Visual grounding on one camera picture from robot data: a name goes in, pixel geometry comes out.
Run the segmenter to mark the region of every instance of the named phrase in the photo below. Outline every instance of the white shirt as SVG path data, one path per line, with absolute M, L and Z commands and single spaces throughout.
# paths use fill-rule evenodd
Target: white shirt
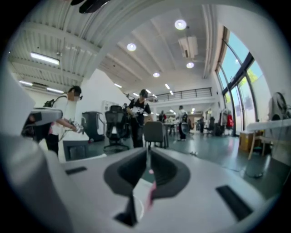
M 65 97 L 59 98 L 53 105 L 53 108 L 60 109 L 63 112 L 63 118 L 64 114 L 68 105 L 68 95 L 65 94 Z M 61 133 L 62 125 L 60 125 L 57 122 L 53 122 L 50 126 L 49 134 L 59 135 Z
M 185 112 L 186 111 L 184 109 L 179 110 L 179 112 L 178 112 L 179 123 L 182 123 L 182 118 L 183 118 L 183 115 Z

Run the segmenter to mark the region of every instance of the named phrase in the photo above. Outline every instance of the gray chair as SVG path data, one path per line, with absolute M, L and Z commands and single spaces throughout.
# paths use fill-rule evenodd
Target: gray chair
M 144 126 L 145 146 L 149 142 L 149 148 L 151 142 L 159 142 L 160 147 L 166 148 L 166 129 L 161 122 L 147 122 Z

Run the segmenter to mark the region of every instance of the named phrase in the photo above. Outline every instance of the ceiling light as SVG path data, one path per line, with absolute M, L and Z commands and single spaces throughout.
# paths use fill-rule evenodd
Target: ceiling light
M 160 77 L 160 74 L 159 74 L 159 73 L 154 73 L 153 76 L 154 76 L 155 78 L 158 78 L 158 77 Z
M 117 87 L 119 87 L 119 88 L 122 88 L 122 86 L 120 86 L 120 85 L 118 85 L 118 84 L 116 84 L 116 83 L 115 83 L 114 85 L 117 86 Z
M 60 64 L 60 61 L 58 59 L 55 59 L 55 58 L 52 58 L 52 57 L 49 57 L 49 56 L 45 56 L 45 55 L 42 55 L 42 54 L 39 54 L 39 53 L 34 53 L 34 52 L 31 52 L 30 55 L 31 55 L 31 57 L 36 58 L 36 59 L 47 61 L 47 62 L 56 64 L 56 65 Z
M 19 81 L 20 83 L 27 85 L 27 86 L 32 86 L 33 84 L 31 82 L 26 82 L 26 81 Z
M 175 22 L 175 28 L 178 30 L 184 30 L 187 27 L 187 24 L 184 20 L 177 20 Z
M 50 88 L 50 87 L 47 87 L 46 89 L 48 91 L 52 91 L 52 92 L 56 92 L 56 93 L 60 93 L 60 94 L 63 94 L 64 93 L 63 91 L 60 91 L 60 90 L 57 90 L 57 89 L 53 89 L 53 88 Z
M 187 63 L 186 67 L 188 69 L 192 69 L 194 67 L 194 63 L 193 62 L 189 62 L 189 63 Z
M 133 43 L 130 43 L 127 45 L 127 49 L 131 52 L 135 51 L 136 50 L 136 45 L 133 44 Z

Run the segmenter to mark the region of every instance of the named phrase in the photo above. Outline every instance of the green floor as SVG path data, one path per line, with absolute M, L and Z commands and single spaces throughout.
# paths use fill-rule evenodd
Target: green floor
M 132 148 L 131 139 L 123 143 Z M 107 139 L 103 142 L 90 144 L 90 157 L 103 154 L 104 145 L 108 145 Z M 272 159 L 270 155 L 262 157 L 256 153 L 248 161 L 248 153 L 239 151 L 238 146 L 239 139 L 236 137 L 207 137 L 195 133 L 195 135 L 188 136 L 185 142 L 177 141 L 175 136 L 169 137 L 169 149 L 184 153 L 185 156 L 192 156 L 190 153 L 195 152 L 198 158 L 208 160 L 233 171 L 234 174 L 258 189 L 266 199 L 278 193 L 290 167 Z M 261 178 L 252 178 L 261 172 L 263 172 Z M 148 170 L 143 175 L 143 178 L 149 182 L 154 181 L 154 176 L 149 174 Z

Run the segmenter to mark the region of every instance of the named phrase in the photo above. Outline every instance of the person in black shirt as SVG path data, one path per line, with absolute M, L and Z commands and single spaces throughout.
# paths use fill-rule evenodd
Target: person in black shirt
M 142 134 L 144 126 L 144 111 L 150 115 L 151 120 L 151 109 L 149 104 L 146 102 L 147 91 L 145 89 L 141 90 L 140 97 L 138 99 L 133 99 L 127 111 L 131 114 L 131 132 L 132 132 L 132 141 L 133 147 L 143 147 Z

